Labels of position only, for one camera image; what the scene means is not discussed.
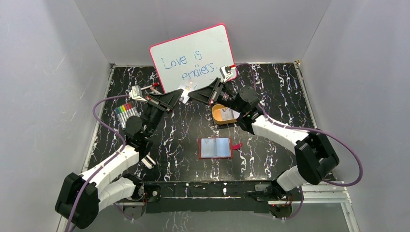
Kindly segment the orange oval tray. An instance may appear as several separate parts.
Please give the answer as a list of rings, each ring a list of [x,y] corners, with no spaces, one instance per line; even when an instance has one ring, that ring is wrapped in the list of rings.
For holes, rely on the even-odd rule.
[[[223,106],[221,104],[215,104],[212,107],[212,117],[214,119],[214,122],[217,125],[226,125],[226,124],[236,123],[237,119],[222,121],[220,110],[223,109],[223,108],[227,108],[227,107]]]

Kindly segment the red card holder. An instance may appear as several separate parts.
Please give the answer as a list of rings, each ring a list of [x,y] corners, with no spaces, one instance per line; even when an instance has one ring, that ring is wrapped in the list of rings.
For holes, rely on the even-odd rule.
[[[198,145],[200,159],[232,159],[243,143],[233,144],[231,138],[199,138]]]

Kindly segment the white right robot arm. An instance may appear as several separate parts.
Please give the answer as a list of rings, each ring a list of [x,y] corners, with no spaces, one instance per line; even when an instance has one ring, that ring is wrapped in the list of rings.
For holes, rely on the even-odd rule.
[[[339,158],[325,134],[311,128],[291,129],[265,116],[252,87],[245,86],[233,93],[216,78],[210,85],[190,92],[188,97],[207,105],[218,103],[238,112],[236,120],[242,130],[267,138],[295,154],[296,165],[283,171],[266,189],[258,190],[258,195],[285,200],[294,188],[319,184],[339,165]]]

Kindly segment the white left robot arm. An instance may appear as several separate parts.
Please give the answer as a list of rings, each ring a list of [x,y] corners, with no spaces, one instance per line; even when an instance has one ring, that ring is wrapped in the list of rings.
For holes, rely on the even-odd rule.
[[[143,163],[152,169],[157,163],[149,155],[153,142],[151,137],[163,119],[179,102],[183,90],[177,89],[165,94],[141,95],[133,89],[127,96],[144,102],[142,113],[135,110],[125,120],[125,135],[109,128],[122,141],[122,146],[101,163],[81,174],[70,173],[62,183],[55,211],[67,219],[65,230],[84,229],[98,213],[122,199],[139,201],[145,197],[143,181],[131,174],[123,174],[130,167]]]

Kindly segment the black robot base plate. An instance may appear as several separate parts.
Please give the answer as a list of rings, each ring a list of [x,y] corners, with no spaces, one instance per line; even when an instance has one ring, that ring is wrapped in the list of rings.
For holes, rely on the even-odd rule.
[[[141,206],[145,213],[177,211],[251,211],[288,217],[301,200],[298,189],[285,193],[273,189],[271,181],[146,182],[140,200],[120,200],[125,207]]]

